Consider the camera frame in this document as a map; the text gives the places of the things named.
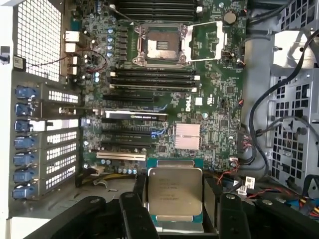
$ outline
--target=perforated metal panel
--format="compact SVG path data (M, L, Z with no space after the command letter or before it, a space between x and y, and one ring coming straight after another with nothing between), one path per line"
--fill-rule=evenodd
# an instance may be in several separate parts
M18 6L17 54L26 59L26 72L59 81L60 43L61 13L48 0Z
M49 175L51 173L54 173L55 171L58 171L67 165L74 163L76 161L76 155L71 155L69 157L66 157L64 159L61 159L59 161L56 161L46 167L46 174Z
M47 151L46 160L55 159L61 155L73 152L76 150L76 143L71 143L61 147L53 148Z
M69 140L75 139L76 136L77 136L77 131L49 135L47 137L47 143L48 144L61 143L61 142L65 142L65 141L69 141Z
M279 20L278 29L281 31L300 29L309 30L318 28L318 2L316 0L297 0L286 8ZM290 44L292 39L286 39L285 44ZM281 77L272 77L272 85L286 78L296 66L291 55L294 50L287 52L287 68L276 68L275 74ZM319 132L319 68L316 64L303 69L290 83L282 86L272 96L270 101L270 118L272 120L282 116L297 116L307 120ZM318 142L314 134L300 121L286 119L281 126L276 128L271 139L272 154L270 156L270 175L281 184L287 186L290 179L300 188L308 174L319 174ZM314 184L310 187L311 196L318 196Z
M70 178L72 175L75 174L75 166L68 168L67 170L59 173L48 180L45 181L46 190L50 190L50 188L54 187L55 185L65 181L66 179Z
M79 97L77 95L67 94L59 91L49 91L49 100L68 102L68 103L78 103Z

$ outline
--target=black pcie slot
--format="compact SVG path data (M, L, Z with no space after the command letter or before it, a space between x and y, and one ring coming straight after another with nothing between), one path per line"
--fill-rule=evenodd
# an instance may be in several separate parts
M111 79L110 84L114 85L122 85L122 86L140 86L140 87L163 87L163 88L183 88L183 87L197 87L197 82L160 82L160 81L129 81L129 80L121 80L121 79Z
M157 81L192 81L194 79L193 76L159 76L159 75L119 75L116 79L121 79L121 78L129 78L131 80L157 80Z
M102 123L119 123L118 119L108 119L108 118L102 118Z
M102 130L102 134L110 134L110 135L126 135L126 136L138 136L138 137L147 137L151 136L151 131L134 131L134 130L116 130L116 129L104 129Z
M152 81L164 81L164 82L171 82L171 81L176 81L176 82L185 82L185 81L194 81L193 78L178 78L178 77L169 77L169 76L118 76L114 77L113 79L116 79L118 81L147 81L147 80L152 80Z
M180 93L196 93L193 88L190 87L154 87L154 86L134 86L134 85L117 85L110 84L112 89L117 90L136 90L136 91L148 91L148 92L180 92Z
M101 141L101 146L119 146L125 148L151 148L152 144L124 141Z
M138 96L121 96L121 95L103 95L106 101L122 101L122 102L148 102L153 103L153 97L138 97Z

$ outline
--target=pcie slot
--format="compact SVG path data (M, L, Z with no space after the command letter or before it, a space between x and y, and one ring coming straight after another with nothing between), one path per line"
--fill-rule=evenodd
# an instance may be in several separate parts
M101 146L118 146L123 148L151 148L151 143L139 143L128 141L101 141Z
M121 4L128 4L128 3L132 3L132 4L136 4L136 2L141 2L141 3L158 3L158 4L165 4L165 3L169 3L169 4L182 4L182 5L192 5L194 6L194 1L193 0L122 0L120 1L119 5Z
M117 80L124 80L124 79L130 79L130 80L155 80L155 81L193 81L193 76L161 76L161 75L119 75L116 77Z
M140 87L155 87L155 88L193 88L197 87L197 82L192 81L183 81L183 82L174 82L172 81L160 81L160 80L154 80L154 81L134 81L134 80L128 80L128 79L111 79L110 84L114 85L122 85L122 86L140 86Z
M137 85L119 85L110 84L111 89L119 90L137 90L137 91L163 91L163 92L181 92L194 93L197 92L196 87L158 87L158 86L137 86Z
M116 130L116 129L104 129L102 130L102 134L110 134L110 135L126 135L126 136L151 136L151 131L134 131L134 130Z
M97 158L104 158L104 159L133 160L133 161L145 161L146 160L145 154L107 152L107 151L97 152L96 157Z
M122 95L103 95L106 101L123 101L123 102L148 102L153 103L154 97L122 96Z
M117 119L107 119L107 118L102 118L101 119L102 123L118 123L119 121Z

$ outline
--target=white pcb label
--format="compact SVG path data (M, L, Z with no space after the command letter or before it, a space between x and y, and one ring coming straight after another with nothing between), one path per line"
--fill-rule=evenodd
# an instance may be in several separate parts
M207 98L207 105L212 106L213 105L213 95L210 94Z
M239 189L237 189L238 195L247 195L247 186L243 185Z
M23 59L17 56L13 57L13 66L23 70Z
M246 177L245 186L249 189L255 188L255 181L256 179L253 177Z
M186 97L186 112L190 112L190 106L191 106L191 96Z

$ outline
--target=black cable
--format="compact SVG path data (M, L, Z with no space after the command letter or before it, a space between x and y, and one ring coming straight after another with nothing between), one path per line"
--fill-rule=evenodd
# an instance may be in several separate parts
M237 103L235 103L235 105L233 106L233 108L231 108L228 112L228 123L230 125L230 127L235 130L238 134L243 134L243 135L247 135L247 133L241 131L238 126L236 124L234 124L233 122L233 114L235 113L236 110L238 110L239 108L243 107L243 100L239 100Z
M311 36L311 31L306 28L301 28L301 31L304 33L307 39L309 39L309 37ZM316 62L319 64L319 46L314 41L312 41L311 43L309 43L309 47L314 53Z
M79 51L91 51L91 52L94 52L94 53L98 54L99 56L101 56L101 57L104 59L105 63L104 63L103 66L105 66L105 65L107 64L107 59L106 59L106 57L103 56L100 52L97 52L97 51L94 51L94 50L91 50L91 49L81 49L81 50L78 50L78 51L76 51L76 52L79 52ZM50 65L50 64L53 64L53 63L55 63L55 62L62 61L62 60L64 60L64 59L66 59L67 57L69 57L69 56L64 56L64 57L62 57L62 58L60 58L60 59L57 59L57 60L54 60L54 61L50 61L50 62L46 62L46 63L41 63L41 64L30 64L30 63L29 63L30 66L27 67L27 68Z
M248 171L259 171L265 168L265 164L263 164L262 166L259 166L258 168L255 167L251 167L251 166L247 166L247 167L240 167L238 170L248 170Z
M260 147L258 141L257 141L257 134L255 132L255 127L254 127L254 115L255 115L255 111L258 107L258 105L265 99L268 97L269 94L271 94L273 91L277 90L278 88L280 88L281 86L284 86L285 84L287 84L288 82L290 82L291 80L293 80L298 73L300 72L302 66L303 66L303 62L304 62L304 58L305 58L305 51L308 48L309 44L316 38L316 36L319 34L319 30L316 30L307 40L307 42L304 45L304 50L303 53L301 54L301 57L299 59L299 62L296 66L296 68L294 69L294 71L292 72L292 74L283 79L281 82L278 82L277 84L273 85L271 88L269 88L252 106L252 109L250 111L250 115L249 115L249 131L250 131L250 135L253 141L253 145L256 147L256 149L258 150L258 152L261 154L261 156L263 157L263 160L265 162L265 171L262 175L262 177L266 176L269 170L269 164L268 164L268 159L265 155L265 153L263 152L262 148Z
M271 36L277 34L277 31L268 31L268 30L258 30L258 29L251 29L247 28L246 29L246 36L251 36L251 35L262 35L262 36Z
M311 181L314 180L317 188L319 187L319 175L309 174L305 177L304 186L303 186L303 197L308 197L308 190L311 184Z
M251 156L247 159L242 159L242 158L239 158L239 165L250 165L252 164L252 162L255 161L256 159L256 156L257 156L257 150L256 148L253 146L251 146Z
M104 64L103 64L103 66L102 66L101 68L95 68L95 69L90 69L90 68L89 68L88 70L93 71L93 72L96 72L96 71L102 70L104 67L107 66L108 61L107 61L107 59L105 58L105 56L103 56L100 52L97 52L97 51L94 51L94 50L91 50L91 49L89 49L89 50L87 50L87 51L92 51L92 52L98 54L99 56L101 56L101 57L104 59Z
M250 24L250 25L253 25L253 24L258 24L260 22L268 20L268 19L278 15L282 10L287 8L294 1L295 0L289 0L286 4L282 5L281 7L277 8L275 10L264 12L262 14L259 14L259 15L255 16L255 17L252 17L251 19L248 19L247 23Z
M238 50L237 50L237 54L238 54L238 57L241 57L244 55L244 47L245 47L245 43L247 41L250 41L250 40L255 40L255 39L263 39L263 40L267 40L267 41L270 41L271 38L270 37L267 37L267 36L252 36L252 37L249 37L249 38L246 38L245 40L243 40L240 45L238 46Z
M134 21L134 20L130 19L128 16L126 16L126 15L123 14L123 13L120 13L120 12L117 11L116 9L114 9L114 8L112 8L112 7L110 7L110 6L107 6L107 5L105 5L105 4L104 4L104 6L105 6L108 10L111 10L111 11L117 13L118 15L120 15L120 16L122 16L122 17L125 17L127 20L129 20L129 21L135 23L136 25L139 25L139 23L138 23L137 21Z
M234 179L236 180L236 181L238 181L238 183L235 185L235 186L233 186L231 189L229 189L229 193L232 193L232 192L235 192L237 189L239 189L241 186L243 186L243 184L244 184L244 182L243 182L243 180L241 179L241 177L239 177L239 176L235 176L234 177Z
M295 120L302 122L305 126L307 126L310 129L310 131L315 135L317 142L319 142L319 134L316 132L315 128L308 121L306 121L303 118L297 117L297 116L280 117L280 118L276 119L275 121L273 121L265 130L258 132L257 136L261 136L264 133L267 133L268 131L275 130L278 126L281 125L281 124L278 124L278 125L276 125L276 124L283 121L283 120L286 120L286 119L295 119Z

